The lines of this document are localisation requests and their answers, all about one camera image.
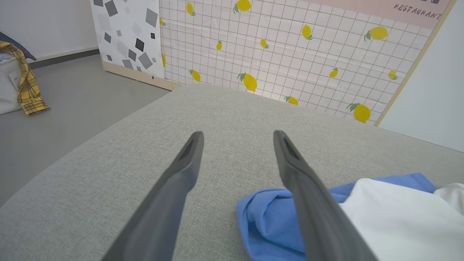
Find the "gray fabric surface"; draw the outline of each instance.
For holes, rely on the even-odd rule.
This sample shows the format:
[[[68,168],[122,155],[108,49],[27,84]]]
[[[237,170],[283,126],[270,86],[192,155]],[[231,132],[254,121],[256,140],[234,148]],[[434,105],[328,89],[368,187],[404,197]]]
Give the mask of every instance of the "gray fabric surface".
[[[238,200],[283,187],[272,145],[284,130],[328,188],[423,172],[464,183],[464,154],[355,121],[223,87],[182,87],[98,134],[0,208],[0,260],[99,260],[194,131],[200,175],[174,260],[248,260]]]

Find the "grid pattern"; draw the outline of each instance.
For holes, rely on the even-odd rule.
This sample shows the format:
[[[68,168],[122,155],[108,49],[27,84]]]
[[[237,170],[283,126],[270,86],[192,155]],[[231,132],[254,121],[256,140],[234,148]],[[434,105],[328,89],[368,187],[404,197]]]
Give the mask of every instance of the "grid pattern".
[[[195,16],[186,12],[191,3]],[[350,103],[371,110],[373,125],[390,102],[431,30],[350,10],[300,0],[250,0],[234,14],[235,0],[161,0],[161,51],[165,78],[178,84],[201,82],[248,91],[237,80],[246,72],[257,80],[255,94],[354,120]],[[301,35],[304,25],[312,40]],[[389,36],[364,41],[372,28]],[[264,49],[261,39],[269,45]],[[222,49],[216,50],[218,40]],[[338,74],[329,78],[334,67]],[[395,70],[398,79],[388,77]]]

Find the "floor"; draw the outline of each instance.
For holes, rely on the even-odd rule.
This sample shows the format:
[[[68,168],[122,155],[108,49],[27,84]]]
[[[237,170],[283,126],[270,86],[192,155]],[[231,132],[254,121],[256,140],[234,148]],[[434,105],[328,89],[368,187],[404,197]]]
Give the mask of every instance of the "floor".
[[[99,55],[32,72],[51,109],[0,115],[0,207],[68,152],[169,93],[105,72]]]

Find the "yellow lemon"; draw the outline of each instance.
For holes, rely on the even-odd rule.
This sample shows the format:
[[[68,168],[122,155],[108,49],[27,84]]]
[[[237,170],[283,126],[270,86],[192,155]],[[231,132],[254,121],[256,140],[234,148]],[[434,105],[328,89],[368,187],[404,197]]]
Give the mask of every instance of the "yellow lemon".
[[[187,13],[191,16],[196,15],[195,11],[193,10],[193,6],[190,3],[187,3]]]
[[[350,105],[348,105],[348,107],[350,112],[354,110],[353,115],[357,121],[366,123],[366,121],[369,120],[369,118],[371,117],[371,111],[365,105],[359,103],[351,103]]]
[[[237,79],[240,78],[240,81],[243,81],[243,84],[245,85],[245,88],[247,88],[250,91],[256,91],[256,87],[258,86],[258,83],[256,82],[256,79],[251,76],[250,74],[247,73],[241,73],[237,76]]]
[[[390,73],[388,74],[388,77],[392,80],[398,79],[398,76],[396,76],[395,70],[391,70]]]
[[[264,49],[269,48],[269,44],[267,44],[267,43],[266,43],[266,40],[264,40],[264,39],[261,39],[261,46],[262,46]]]
[[[311,34],[311,27],[309,25],[304,25],[303,30],[301,30],[303,37],[308,40],[313,39],[313,35]]]
[[[233,13],[238,13],[238,11],[246,12],[251,8],[249,0],[239,0],[233,7]]]
[[[195,70],[189,70],[188,73],[193,77],[193,79],[197,82],[200,82],[200,74],[197,73]]]
[[[285,97],[285,100],[286,100],[288,103],[298,105],[298,101],[297,101],[295,98],[291,97],[291,96],[286,96],[286,97]]]
[[[378,26],[372,28],[370,31],[364,35],[364,41],[366,41],[366,38],[371,40],[371,37],[376,40],[384,39],[385,37],[388,36],[388,31],[385,27],[383,26]]]
[[[330,78],[335,78],[335,76],[337,76],[337,74],[338,74],[338,69],[337,69],[337,67],[335,67],[333,69],[333,71],[330,72],[329,77]]]

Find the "plaid fabric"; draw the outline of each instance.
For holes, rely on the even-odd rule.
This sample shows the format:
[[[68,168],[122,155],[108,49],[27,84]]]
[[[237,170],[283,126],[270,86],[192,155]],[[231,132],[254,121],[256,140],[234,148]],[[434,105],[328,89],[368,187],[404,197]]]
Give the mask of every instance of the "plaid fabric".
[[[18,103],[21,104],[26,115],[49,109],[50,107],[42,100],[39,86],[37,86],[35,77],[29,69],[23,52],[13,44],[2,41],[0,41],[0,50],[13,55],[21,61],[23,75],[19,82]]]

